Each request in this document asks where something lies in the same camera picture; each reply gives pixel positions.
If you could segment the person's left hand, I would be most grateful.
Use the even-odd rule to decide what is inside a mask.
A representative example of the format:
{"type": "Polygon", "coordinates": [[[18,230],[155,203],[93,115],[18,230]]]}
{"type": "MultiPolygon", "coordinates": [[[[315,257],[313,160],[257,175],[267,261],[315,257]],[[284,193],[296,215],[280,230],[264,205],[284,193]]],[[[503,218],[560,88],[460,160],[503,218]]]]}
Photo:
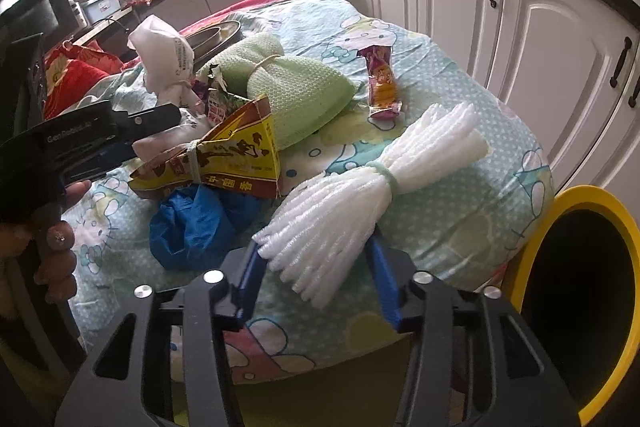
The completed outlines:
{"type": "MultiPolygon", "coordinates": [[[[63,210],[75,206],[91,187],[91,181],[84,180],[67,185],[63,210]]],[[[18,257],[32,240],[32,228],[28,225],[6,225],[1,223],[1,259],[18,257]]],[[[34,275],[37,285],[47,286],[48,303],[62,303],[76,295],[77,283],[74,271],[77,259],[72,251],[75,235],[66,221],[58,221],[47,231],[47,247],[44,257],[34,275]]],[[[11,288],[1,275],[1,316],[8,320],[17,318],[11,288]]]]}

